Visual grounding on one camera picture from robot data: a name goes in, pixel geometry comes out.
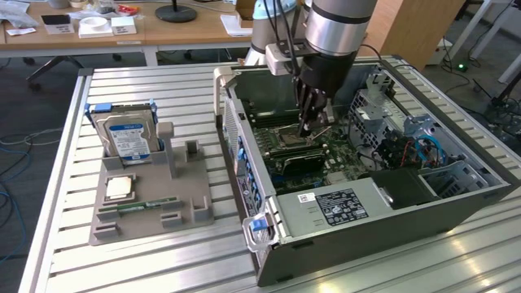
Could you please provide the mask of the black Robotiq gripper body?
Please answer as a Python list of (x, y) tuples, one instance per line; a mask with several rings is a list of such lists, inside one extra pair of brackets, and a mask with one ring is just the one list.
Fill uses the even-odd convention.
[(355, 52), (345, 56), (303, 56), (299, 80), (326, 94), (335, 94), (353, 66)]

